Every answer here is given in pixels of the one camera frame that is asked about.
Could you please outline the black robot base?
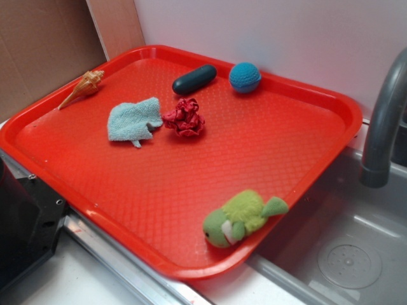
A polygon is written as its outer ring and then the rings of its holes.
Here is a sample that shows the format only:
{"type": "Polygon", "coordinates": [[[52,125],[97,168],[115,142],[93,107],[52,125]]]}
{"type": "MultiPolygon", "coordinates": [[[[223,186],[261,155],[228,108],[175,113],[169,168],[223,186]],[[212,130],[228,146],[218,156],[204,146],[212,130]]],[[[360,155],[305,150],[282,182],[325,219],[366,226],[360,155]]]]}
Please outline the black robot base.
{"type": "Polygon", "coordinates": [[[54,255],[66,213],[47,183],[16,178],[1,160],[1,292],[54,255]]]}

